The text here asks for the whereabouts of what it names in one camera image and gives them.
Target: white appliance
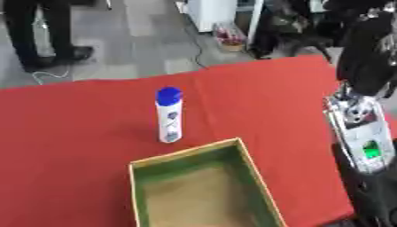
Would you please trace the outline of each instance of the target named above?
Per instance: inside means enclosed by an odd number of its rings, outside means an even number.
[[[214,23],[234,21],[237,0],[189,0],[186,6],[198,31],[211,32]]]

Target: desk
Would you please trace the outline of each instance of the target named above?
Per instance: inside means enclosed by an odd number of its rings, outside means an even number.
[[[157,140],[155,91],[184,93],[184,138]],[[290,227],[351,215],[331,155],[321,57],[211,67],[131,81],[0,90],[0,226],[128,227],[127,165],[242,137]]]

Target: green light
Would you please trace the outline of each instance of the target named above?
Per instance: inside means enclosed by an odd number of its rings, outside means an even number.
[[[368,159],[373,159],[380,156],[380,149],[377,142],[371,140],[364,147],[365,156]]]

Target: black shoe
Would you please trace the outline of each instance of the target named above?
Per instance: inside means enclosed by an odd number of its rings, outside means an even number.
[[[74,46],[72,56],[57,57],[55,61],[62,65],[72,65],[91,58],[93,54],[94,48],[92,46]]]
[[[23,64],[23,70],[27,73],[34,73],[40,70],[44,70],[46,68],[55,67],[57,63],[55,62],[54,56],[48,57],[39,57],[38,59],[34,60],[32,63]]]

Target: black pants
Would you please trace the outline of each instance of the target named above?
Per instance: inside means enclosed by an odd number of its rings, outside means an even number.
[[[37,62],[33,24],[38,8],[43,11],[57,57],[72,55],[70,5],[67,0],[4,0],[4,14],[12,45],[24,66]]]

